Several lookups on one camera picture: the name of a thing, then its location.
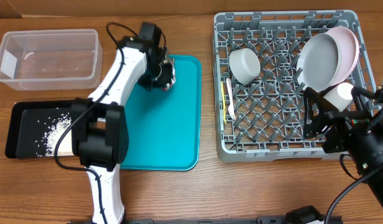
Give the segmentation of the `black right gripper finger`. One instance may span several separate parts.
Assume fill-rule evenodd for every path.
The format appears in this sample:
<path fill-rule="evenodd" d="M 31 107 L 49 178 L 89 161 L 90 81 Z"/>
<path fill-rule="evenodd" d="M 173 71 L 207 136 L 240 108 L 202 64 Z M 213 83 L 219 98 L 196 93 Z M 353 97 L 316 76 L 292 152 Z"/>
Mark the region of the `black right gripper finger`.
<path fill-rule="evenodd" d="M 372 108 L 369 103 L 376 101 L 376 94 L 362 87 L 354 86 L 351 90 L 353 102 L 357 111 L 363 111 L 367 114 L 372 114 Z"/>
<path fill-rule="evenodd" d="M 330 102 L 314 89 L 307 87 L 303 92 L 303 104 L 303 137 L 316 138 L 328 129 L 326 113 L 330 110 Z"/>

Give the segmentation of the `white plastic fork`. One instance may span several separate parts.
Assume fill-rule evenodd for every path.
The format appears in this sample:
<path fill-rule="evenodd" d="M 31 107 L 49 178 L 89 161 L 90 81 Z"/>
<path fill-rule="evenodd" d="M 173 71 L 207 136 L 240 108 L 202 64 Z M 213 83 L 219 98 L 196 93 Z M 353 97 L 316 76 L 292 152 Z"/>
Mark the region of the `white plastic fork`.
<path fill-rule="evenodd" d="M 226 79 L 226 88 L 227 88 L 228 95 L 229 95 L 228 111 L 229 111 L 229 115 L 230 115 L 231 119 L 234 121 L 236 119 L 236 115 L 234 112 L 233 89 L 232 89 L 232 83 L 231 83 L 230 78 Z"/>

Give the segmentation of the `yellow plastic spoon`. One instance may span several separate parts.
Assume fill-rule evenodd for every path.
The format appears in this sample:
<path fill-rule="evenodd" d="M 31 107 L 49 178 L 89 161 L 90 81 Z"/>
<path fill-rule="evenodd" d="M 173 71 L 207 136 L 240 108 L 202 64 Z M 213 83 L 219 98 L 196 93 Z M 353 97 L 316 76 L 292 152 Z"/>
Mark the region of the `yellow plastic spoon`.
<path fill-rule="evenodd" d="M 222 96 L 222 106 L 223 106 L 223 123 L 227 124 L 227 121 L 226 121 L 226 100 L 225 100 L 224 83 L 223 82 L 221 82 L 221 96 Z"/>

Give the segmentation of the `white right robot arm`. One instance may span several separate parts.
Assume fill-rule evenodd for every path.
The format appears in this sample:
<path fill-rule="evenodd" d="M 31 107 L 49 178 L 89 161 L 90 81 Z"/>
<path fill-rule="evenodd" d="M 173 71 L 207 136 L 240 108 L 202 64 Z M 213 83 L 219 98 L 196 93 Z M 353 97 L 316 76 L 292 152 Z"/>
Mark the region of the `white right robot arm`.
<path fill-rule="evenodd" d="M 310 87 L 303 92 L 303 137 L 324 134 L 324 152 L 348 152 L 360 175 L 333 200 L 325 223 L 339 201 L 361 183 L 370 187 L 383 209 L 383 86 L 375 92 L 355 86 L 351 96 L 356 109 L 340 111 L 322 93 Z"/>

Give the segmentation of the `silver foil wrapper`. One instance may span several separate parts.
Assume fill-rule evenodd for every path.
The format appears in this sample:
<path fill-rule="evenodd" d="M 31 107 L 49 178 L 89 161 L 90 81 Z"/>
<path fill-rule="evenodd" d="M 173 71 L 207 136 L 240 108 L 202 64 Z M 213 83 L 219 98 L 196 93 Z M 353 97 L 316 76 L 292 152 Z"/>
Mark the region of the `silver foil wrapper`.
<path fill-rule="evenodd" d="M 162 64 L 163 75 L 164 75 L 164 86 L 162 87 L 163 91 L 168 91 L 176 82 L 175 74 L 175 59 L 169 58 L 164 60 Z"/>

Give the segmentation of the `grey bowl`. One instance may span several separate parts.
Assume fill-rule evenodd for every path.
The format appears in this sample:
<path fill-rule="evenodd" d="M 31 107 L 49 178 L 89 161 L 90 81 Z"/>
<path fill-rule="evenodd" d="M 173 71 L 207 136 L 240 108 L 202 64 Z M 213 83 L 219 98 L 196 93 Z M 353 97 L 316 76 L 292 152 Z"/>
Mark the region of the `grey bowl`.
<path fill-rule="evenodd" d="M 229 55 L 229 67 L 235 79 L 247 85 L 261 72 L 261 64 L 253 50 L 245 48 L 234 50 Z"/>

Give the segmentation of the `grey plate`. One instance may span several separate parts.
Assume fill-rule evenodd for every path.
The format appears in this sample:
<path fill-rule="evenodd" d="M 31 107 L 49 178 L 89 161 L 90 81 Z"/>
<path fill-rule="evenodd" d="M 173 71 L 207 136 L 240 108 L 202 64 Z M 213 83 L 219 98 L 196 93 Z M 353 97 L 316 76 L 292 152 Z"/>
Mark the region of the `grey plate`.
<path fill-rule="evenodd" d="M 340 61 L 340 50 L 334 38 L 328 34 L 317 34 L 300 52 L 296 69 L 302 71 L 297 81 L 300 85 L 304 84 L 303 89 L 310 87 L 316 92 L 323 91 L 338 73 Z"/>

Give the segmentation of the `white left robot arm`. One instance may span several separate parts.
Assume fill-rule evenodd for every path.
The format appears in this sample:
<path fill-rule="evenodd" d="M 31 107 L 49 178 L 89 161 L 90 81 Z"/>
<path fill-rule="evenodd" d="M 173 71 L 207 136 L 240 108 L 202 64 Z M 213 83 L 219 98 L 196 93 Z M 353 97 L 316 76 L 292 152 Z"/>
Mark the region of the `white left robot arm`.
<path fill-rule="evenodd" d="M 139 32 L 113 40 L 116 57 L 99 87 L 71 105 L 71 124 L 53 150 L 62 169 L 86 172 L 94 214 L 90 223 L 125 223 L 120 165 L 129 147 L 125 105 L 136 85 L 147 91 L 169 90 L 176 82 L 173 59 L 156 24 L 143 22 Z"/>

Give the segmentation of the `pink plate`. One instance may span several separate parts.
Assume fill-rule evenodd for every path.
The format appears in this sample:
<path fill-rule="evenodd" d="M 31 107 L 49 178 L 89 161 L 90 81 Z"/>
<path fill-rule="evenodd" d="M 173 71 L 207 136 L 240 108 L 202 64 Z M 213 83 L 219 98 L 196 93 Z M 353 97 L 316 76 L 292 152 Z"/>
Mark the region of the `pink plate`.
<path fill-rule="evenodd" d="M 336 41 L 339 48 L 338 57 L 341 59 L 337 66 L 337 72 L 330 83 L 330 86 L 333 86 L 345 81 L 355 69 L 359 57 L 359 42 L 354 33 L 347 27 L 334 27 L 326 34 Z"/>

